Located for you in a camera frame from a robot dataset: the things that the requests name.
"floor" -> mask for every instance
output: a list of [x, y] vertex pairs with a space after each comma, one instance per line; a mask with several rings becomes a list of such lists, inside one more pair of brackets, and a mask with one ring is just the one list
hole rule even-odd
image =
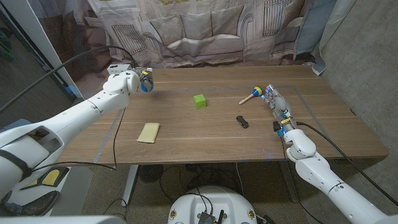
[[[183, 164], [178, 166], [182, 171], [182, 184], [186, 186], [194, 173], [187, 171]], [[235, 171], [235, 163], [209, 166]], [[300, 205], [289, 199], [278, 162], [239, 163], [238, 168], [245, 197], [258, 215], [268, 215], [276, 223], [307, 223]], [[92, 167], [92, 170], [95, 175], [83, 207], [84, 215], [102, 214], [114, 199], [122, 196], [128, 166], [120, 166], [118, 171], [101, 167]], [[185, 193], [179, 181], [178, 169], [167, 170], [162, 176], [162, 185], [174, 200]], [[172, 202], [163, 194], [159, 181], [147, 184], [137, 178], [131, 204], [127, 208], [127, 223], [167, 223], [171, 206]], [[107, 214], [124, 212], [121, 201], [117, 201]]]

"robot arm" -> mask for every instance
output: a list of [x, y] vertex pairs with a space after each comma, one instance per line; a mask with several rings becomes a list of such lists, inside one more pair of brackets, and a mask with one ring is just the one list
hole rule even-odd
[[295, 162], [296, 171], [303, 180], [328, 196], [351, 223], [376, 223], [388, 218], [330, 169], [314, 142], [297, 129], [289, 103], [271, 84], [261, 98], [273, 110], [280, 128], [278, 135], [291, 145], [286, 154]]
[[144, 91], [152, 90], [151, 68], [111, 75], [95, 96], [45, 121], [0, 133], [0, 198], [47, 172], [50, 167], [32, 169], [56, 162], [69, 142], [102, 115], [125, 108], [129, 94], [137, 91], [140, 82]]

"black object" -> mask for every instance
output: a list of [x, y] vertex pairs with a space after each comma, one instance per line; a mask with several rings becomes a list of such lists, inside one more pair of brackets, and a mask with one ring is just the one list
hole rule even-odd
[[249, 123], [247, 121], [245, 121], [242, 116], [240, 116], [240, 115], [237, 116], [236, 120], [239, 122], [239, 124], [241, 124], [241, 126], [243, 128], [248, 128], [249, 127]]
[[49, 210], [55, 205], [60, 192], [56, 190], [51, 191], [33, 202], [29, 202], [26, 205], [22, 206], [21, 214], [18, 215], [34, 215], [34, 216], [42, 216], [45, 215]]
[[274, 121], [274, 122], [272, 123], [272, 127], [274, 128], [274, 131], [275, 131], [275, 132], [279, 131], [279, 130], [280, 130], [280, 124], [279, 124], [279, 122], [278, 122], [278, 121]]
[[214, 223], [215, 217], [213, 215], [209, 215], [206, 212], [202, 212], [200, 214], [200, 219], [198, 224], [206, 224], [206, 223]]
[[224, 216], [224, 210], [221, 209], [217, 224], [221, 224], [221, 222], [223, 221], [223, 216]]
[[20, 181], [24, 180], [26, 177], [32, 174], [32, 169], [27, 166], [26, 162], [14, 156], [10, 152], [0, 149], [0, 157], [7, 159], [8, 161], [12, 162], [15, 166], [18, 166], [18, 168], [21, 169], [22, 177]]
[[163, 165], [143, 165], [139, 171], [139, 178], [145, 183], [153, 183], [163, 174]]

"wooden table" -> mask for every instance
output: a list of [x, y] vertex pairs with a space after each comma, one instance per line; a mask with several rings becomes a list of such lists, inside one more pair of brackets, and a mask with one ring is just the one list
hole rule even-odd
[[[219, 67], [154, 69], [154, 91], [131, 94], [116, 138], [118, 164], [278, 161], [281, 141], [272, 130], [274, 117], [259, 97], [243, 105], [254, 86], [273, 84], [292, 106], [296, 121], [329, 136], [352, 158], [384, 157], [387, 151], [336, 93], [310, 67]], [[203, 94], [197, 110], [193, 96]], [[120, 112], [107, 114], [75, 138], [62, 161], [111, 165]], [[249, 123], [247, 129], [236, 121]], [[144, 124], [160, 123], [154, 144], [137, 142]], [[301, 126], [325, 158], [340, 155], [318, 134]]]

